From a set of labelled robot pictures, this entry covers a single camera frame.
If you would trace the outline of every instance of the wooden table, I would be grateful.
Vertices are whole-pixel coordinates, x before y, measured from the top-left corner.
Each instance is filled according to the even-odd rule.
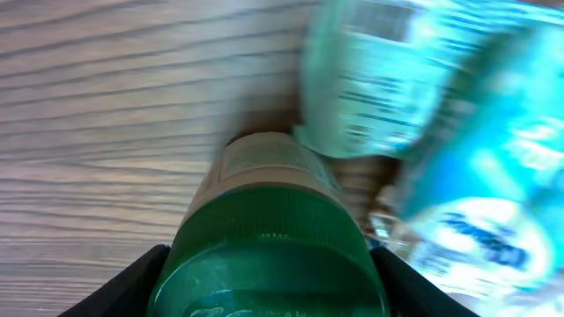
[[[171,242],[228,139],[295,121],[316,6],[0,2],[0,315],[57,315]],[[333,167],[362,217],[377,165]]]

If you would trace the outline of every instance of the barcode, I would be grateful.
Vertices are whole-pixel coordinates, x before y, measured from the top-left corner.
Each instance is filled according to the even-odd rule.
[[[349,124],[346,127],[350,130],[359,131],[359,132],[370,132],[373,130],[372,128],[364,127],[356,124]]]
[[[349,25],[354,32],[390,41],[410,42],[412,22],[421,9],[370,0],[359,1],[352,11]]]
[[[436,276],[445,277],[450,272],[450,261],[439,256],[426,256],[419,264],[426,272]]]

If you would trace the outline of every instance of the plastic bottle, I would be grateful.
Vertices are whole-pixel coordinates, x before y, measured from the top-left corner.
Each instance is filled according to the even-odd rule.
[[[389,316],[330,171],[281,133],[229,144],[174,238],[147,317]]]
[[[493,35],[564,11],[515,0],[324,0],[301,65],[296,138],[322,155],[403,158],[449,79]]]
[[[446,292],[502,298],[564,264],[564,216],[546,208],[562,197],[563,38],[535,25],[486,49],[404,169],[398,215],[426,240],[408,261]]]

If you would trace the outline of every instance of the green bottle cap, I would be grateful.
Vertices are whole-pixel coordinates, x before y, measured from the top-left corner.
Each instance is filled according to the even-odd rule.
[[[177,233],[147,317],[389,316],[360,230],[303,188],[228,192]]]

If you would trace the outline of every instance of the logo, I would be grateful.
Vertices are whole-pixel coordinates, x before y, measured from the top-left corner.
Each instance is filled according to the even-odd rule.
[[[534,171],[535,181],[560,188],[564,166],[564,121],[551,117],[524,116],[510,123],[512,137],[502,146],[510,158]]]
[[[465,215],[449,212],[445,216],[447,218],[441,222],[448,225],[456,233],[473,238],[484,250],[486,261],[514,269],[524,269],[529,255],[525,250],[511,246],[503,239],[504,235],[513,233],[509,229],[500,227],[501,234],[495,234],[468,223]]]

